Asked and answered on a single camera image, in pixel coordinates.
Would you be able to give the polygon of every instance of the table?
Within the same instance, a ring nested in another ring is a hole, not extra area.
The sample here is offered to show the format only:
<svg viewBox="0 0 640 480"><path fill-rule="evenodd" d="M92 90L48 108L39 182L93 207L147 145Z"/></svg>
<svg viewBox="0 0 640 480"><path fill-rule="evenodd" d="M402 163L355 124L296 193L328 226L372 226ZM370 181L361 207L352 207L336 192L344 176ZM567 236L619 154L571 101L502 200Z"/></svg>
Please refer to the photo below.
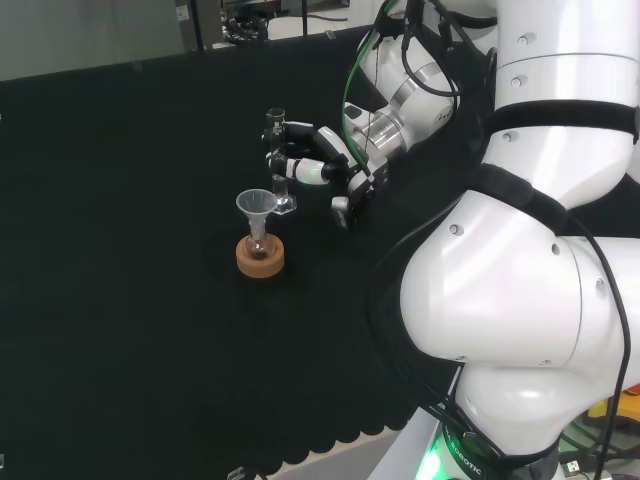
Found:
<svg viewBox="0 0 640 480"><path fill-rule="evenodd" d="M354 232L333 226L335 192L297 191L296 214L268 222L287 249L285 274L256 283L234 264L247 231L235 196L269 187L264 113L281 106L290 120L337 130L363 34L0 85L8 478L269 473L360 430L404 425L419 389L382 372L362 298L376 259L461 193L479 162L464 106L437 141L392 167L389 191ZM638 236L640 218L616 205L638 204L639 190L627 178L581 216L595 234ZM389 332L421 241L385 269L377 311ZM450 365L411 355L447 384Z"/></svg>

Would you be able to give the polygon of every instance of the yellow device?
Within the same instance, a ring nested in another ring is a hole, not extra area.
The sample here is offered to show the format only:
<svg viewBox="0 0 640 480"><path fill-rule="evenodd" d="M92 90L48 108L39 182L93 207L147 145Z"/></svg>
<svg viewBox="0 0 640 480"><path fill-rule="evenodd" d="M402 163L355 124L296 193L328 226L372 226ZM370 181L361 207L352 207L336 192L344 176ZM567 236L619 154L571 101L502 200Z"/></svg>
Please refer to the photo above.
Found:
<svg viewBox="0 0 640 480"><path fill-rule="evenodd" d="M605 400L591 407L587 412L585 420L588 423L601 423L606 421L608 402ZM640 395L628 390L620 396L618 413L616 415L618 423L628 420L630 424L640 426Z"/></svg>

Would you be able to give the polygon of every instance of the wall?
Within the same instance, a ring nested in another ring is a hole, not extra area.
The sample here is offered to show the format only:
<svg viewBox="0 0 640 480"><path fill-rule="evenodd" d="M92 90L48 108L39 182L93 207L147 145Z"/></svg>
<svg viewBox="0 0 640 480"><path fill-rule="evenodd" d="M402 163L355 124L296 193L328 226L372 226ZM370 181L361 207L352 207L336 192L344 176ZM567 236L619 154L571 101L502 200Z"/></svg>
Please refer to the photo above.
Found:
<svg viewBox="0 0 640 480"><path fill-rule="evenodd" d="M183 51L174 0L0 1L0 81Z"/></svg>

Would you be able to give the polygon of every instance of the green cable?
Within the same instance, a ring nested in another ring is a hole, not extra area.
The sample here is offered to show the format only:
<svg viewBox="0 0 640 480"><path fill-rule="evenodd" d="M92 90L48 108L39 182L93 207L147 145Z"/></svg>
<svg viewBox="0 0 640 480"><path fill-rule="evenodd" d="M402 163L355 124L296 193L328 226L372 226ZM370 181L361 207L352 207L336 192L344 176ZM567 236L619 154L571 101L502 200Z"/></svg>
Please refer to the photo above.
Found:
<svg viewBox="0 0 640 480"><path fill-rule="evenodd" d="M395 5L396 1L397 0L389 0L388 5L384 7L384 13L389 13L389 10L391 10L391 8ZM378 40L379 36L380 35L375 31L372 32L371 35L369 35L369 39L367 40L367 43L365 43L364 48L360 52L360 55L358 55L358 58L356 59L356 62L354 63L353 68L351 69L351 72L349 72L349 77L347 78L347 85L344 88L344 96L342 97L342 134L345 139L345 144L347 145L349 152L351 152L351 155L353 155L353 158L356 159L356 161L360 164L360 167L362 167L362 169L365 172L368 170L367 163L365 162L365 159L362 157L362 155L360 155L360 152L356 148L355 144L353 143L351 136L347 133L347 120L344 114L344 105L347 103L347 94L349 93L349 86L351 85L351 80L353 79L353 76L355 75L356 71L360 67L360 63L362 62L362 59L370 52L371 45L373 45L373 43Z"/></svg>

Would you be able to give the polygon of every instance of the green light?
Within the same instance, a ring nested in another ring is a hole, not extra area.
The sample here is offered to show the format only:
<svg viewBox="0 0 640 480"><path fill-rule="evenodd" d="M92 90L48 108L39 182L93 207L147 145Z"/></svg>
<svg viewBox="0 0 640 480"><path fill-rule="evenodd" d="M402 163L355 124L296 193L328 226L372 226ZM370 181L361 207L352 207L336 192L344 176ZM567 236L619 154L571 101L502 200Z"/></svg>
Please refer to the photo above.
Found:
<svg viewBox="0 0 640 480"><path fill-rule="evenodd" d="M434 480L440 471L440 459L435 448L432 448L422 459L415 480Z"/></svg>

